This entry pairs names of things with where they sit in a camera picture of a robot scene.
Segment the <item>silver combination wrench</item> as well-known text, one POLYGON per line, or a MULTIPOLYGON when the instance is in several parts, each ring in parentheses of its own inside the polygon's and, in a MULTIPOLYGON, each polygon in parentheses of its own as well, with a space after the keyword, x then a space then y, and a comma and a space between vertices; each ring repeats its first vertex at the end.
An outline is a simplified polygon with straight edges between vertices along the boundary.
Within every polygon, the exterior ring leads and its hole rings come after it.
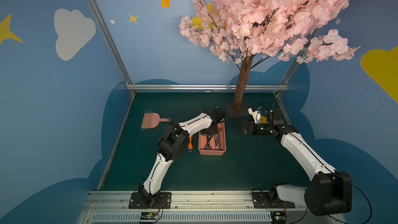
POLYGON ((211 140, 214 138, 213 135, 207 135, 206 136, 206 144, 204 146, 204 150, 213 150, 213 147, 211 145, 211 140))

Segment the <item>orange handled adjustable wrench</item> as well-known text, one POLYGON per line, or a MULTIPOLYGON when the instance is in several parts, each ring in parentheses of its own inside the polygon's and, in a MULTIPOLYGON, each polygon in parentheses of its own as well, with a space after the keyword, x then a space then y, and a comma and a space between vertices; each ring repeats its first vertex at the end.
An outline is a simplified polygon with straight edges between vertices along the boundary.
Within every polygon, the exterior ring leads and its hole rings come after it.
POLYGON ((189 137, 188 152, 193 151, 192 136, 189 137))

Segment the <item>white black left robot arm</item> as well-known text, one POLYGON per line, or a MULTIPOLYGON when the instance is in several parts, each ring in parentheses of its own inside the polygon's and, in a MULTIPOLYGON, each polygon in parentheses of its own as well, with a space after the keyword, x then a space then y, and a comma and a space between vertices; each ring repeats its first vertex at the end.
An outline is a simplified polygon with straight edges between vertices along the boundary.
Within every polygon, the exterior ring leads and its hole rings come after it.
POLYGON ((152 207, 157 202, 164 177, 171 164, 188 146, 189 138, 199 132, 214 134, 216 127, 222 123, 225 116, 225 111, 217 107, 213 111, 203 110, 190 120, 166 128, 158 142, 156 160, 150 174, 138 188, 138 195, 146 207, 152 207))

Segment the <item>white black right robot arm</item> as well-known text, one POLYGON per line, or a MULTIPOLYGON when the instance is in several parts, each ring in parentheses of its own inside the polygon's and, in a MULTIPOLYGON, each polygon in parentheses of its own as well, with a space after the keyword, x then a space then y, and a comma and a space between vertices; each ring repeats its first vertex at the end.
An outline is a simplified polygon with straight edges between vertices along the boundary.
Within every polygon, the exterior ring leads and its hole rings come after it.
POLYGON ((289 151, 308 176, 308 187, 273 185, 267 193, 272 207, 288 203, 306 207, 315 216, 349 213, 352 209, 352 178, 322 159, 299 131, 285 123, 282 110, 274 108, 262 116, 260 110, 248 109, 252 121, 243 124, 243 132, 273 137, 289 151))

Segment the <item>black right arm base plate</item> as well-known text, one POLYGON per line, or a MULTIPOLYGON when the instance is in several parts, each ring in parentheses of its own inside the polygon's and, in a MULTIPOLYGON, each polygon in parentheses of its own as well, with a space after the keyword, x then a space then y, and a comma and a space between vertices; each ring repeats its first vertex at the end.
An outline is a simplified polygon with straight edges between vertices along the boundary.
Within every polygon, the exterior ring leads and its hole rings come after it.
POLYGON ((274 191, 258 191, 251 193, 255 208, 295 208, 292 202, 282 201, 274 191))

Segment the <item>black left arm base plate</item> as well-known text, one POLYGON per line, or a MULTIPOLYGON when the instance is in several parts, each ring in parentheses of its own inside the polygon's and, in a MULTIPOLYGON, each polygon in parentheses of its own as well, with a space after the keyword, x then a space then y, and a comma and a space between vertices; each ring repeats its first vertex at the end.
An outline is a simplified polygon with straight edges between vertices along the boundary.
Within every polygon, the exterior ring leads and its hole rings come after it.
POLYGON ((142 196, 139 192, 133 192, 129 200, 129 209, 155 209, 163 207, 170 209, 172 200, 171 192, 160 192, 155 196, 142 196))

